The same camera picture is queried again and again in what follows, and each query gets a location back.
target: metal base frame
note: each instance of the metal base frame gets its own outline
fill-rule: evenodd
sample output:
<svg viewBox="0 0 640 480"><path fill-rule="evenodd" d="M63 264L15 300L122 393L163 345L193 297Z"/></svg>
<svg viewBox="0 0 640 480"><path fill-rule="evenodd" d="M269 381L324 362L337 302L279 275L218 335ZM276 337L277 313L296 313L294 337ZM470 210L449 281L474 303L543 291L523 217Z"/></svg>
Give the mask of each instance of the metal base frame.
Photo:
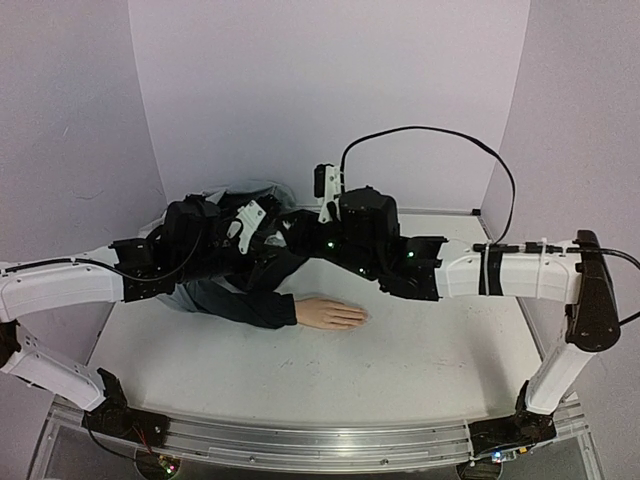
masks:
<svg viewBox="0 0 640 480"><path fill-rule="evenodd" d="M60 428L83 431L83 412L56 398L34 456L30 480L44 478ZM592 442L577 400L554 415L553 442L579 437ZM121 445L139 445L113 437ZM157 453L228 467L298 473L382 473L426 470L467 462L471 455L467 422L436 425L311 427L266 426L170 415L167 439ZM590 480L600 479L597 460Z"/></svg>

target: black sleeve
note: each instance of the black sleeve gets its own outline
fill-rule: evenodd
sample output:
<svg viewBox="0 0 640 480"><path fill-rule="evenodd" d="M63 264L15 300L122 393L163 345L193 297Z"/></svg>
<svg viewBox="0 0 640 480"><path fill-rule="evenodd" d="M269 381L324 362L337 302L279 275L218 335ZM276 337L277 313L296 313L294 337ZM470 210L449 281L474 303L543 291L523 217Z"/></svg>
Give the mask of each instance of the black sleeve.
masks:
<svg viewBox="0 0 640 480"><path fill-rule="evenodd" d="M189 282L186 290L199 310L234 322L272 329L297 324L293 295L233 293L213 280Z"/></svg>

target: fingers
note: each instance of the fingers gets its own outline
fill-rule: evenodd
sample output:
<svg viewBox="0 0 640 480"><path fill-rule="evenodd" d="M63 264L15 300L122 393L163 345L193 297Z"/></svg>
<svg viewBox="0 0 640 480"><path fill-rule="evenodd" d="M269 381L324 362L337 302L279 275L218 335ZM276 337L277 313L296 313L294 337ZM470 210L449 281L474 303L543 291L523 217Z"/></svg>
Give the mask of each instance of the fingers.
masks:
<svg viewBox="0 0 640 480"><path fill-rule="evenodd" d="M362 325L365 324L364 320L357 320L355 318L340 318L340 317L332 317L330 318L327 323L333 323L336 325L347 325L347 326L353 326L353 327L361 327Z"/></svg>
<svg viewBox="0 0 640 480"><path fill-rule="evenodd" d="M356 326L354 325L344 325L341 323L326 323L325 327L323 327L325 330L353 330L354 328L356 328Z"/></svg>
<svg viewBox="0 0 640 480"><path fill-rule="evenodd" d="M366 320L367 318L367 312L365 312L364 310L359 310L359 311L351 311L351 310L337 310L337 309L332 309L329 311L329 314L332 317L336 317L336 318L350 318L353 320Z"/></svg>
<svg viewBox="0 0 640 480"><path fill-rule="evenodd" d="M367 313L367 311L362 309L362 308L351 307L349 305L345 305L344 303L334 302L332 300L330 300L329 303L330 303L330 307L333 310L340 310L342 312L351 312L351 313L361 313L361 314L365 314L365 315Z"/></svg>

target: black bracket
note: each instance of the black bracket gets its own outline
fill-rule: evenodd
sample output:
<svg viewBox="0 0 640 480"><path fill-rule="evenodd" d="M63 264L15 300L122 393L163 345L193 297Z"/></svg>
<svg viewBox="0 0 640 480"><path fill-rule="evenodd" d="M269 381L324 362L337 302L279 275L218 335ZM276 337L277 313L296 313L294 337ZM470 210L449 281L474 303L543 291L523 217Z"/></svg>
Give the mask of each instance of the black bracket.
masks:
<svg viewBox="0 0 640 480"><path fill-rule="evenodd" d="M575 243L585 248L600 248L598 237L590 230L579 230ZM611 275L601 253L581 253L577 270L582 274L576 305L567 305L567 343L585 352L602 352L620 338L620 320L613 293Z"/></svg>
<svg viewBox="0 0 640 480"><path fill-rule="evenodd" d="M400 237L395 264L378 276L380 290L399 298L437 302L435 271L442 265L438 253L445 237Z"/></svg>
<svg viewBox="0 0 640 480"><path fill-rule="evenodd" d="M315 198L324 197L324 184L327 173L327 167L331 167L330 163L316 165L313 169L313 196Z"/></svg>
<svg viewBox="0 0 640 480"><path fill-rule="evenodd" d="M150 447L162 447L169 428L169 417L130 408L120 381L102 368L98 369L98 373L105 385L106 400L95 410L84 413L82 426L92 432L140 443L140 436L136 433L138 430Z"/></svg>
<svg viewBox="0 0 640 480"><path fill-rule="evenodd" d="M113 242L109 248L116 251L120 263L116 268L136 278L154 278L162 275L164 269L154 258L151 240L133 238ZM154 282L136 282L130 278L123 279L124 301L133 302L144 298L155 297L160 293L172 293L176 284L176 275Z"/></svg>
<svg viewBox="0 0 640 480"><path fill-rule="evenodd" d="M487 457L504 450L529 448L556 437L553 415L539 415L527 411L524 400L527 385L529 382L525 382L518 395L516 413L469 425L475 458Z"/></svg>

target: human hand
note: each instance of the human hand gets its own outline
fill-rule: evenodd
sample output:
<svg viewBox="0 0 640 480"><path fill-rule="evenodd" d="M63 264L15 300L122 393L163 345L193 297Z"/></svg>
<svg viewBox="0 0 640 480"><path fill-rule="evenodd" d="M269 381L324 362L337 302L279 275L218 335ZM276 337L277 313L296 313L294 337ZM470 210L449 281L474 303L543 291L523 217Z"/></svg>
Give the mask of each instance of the human hand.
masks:
<svg viewBox="0 0 640 480"><path fill-rule="evenodd" d="M297 300L296 319L300 325L323 330L352 330L365 324L367 312L326 298Z"/></svg>

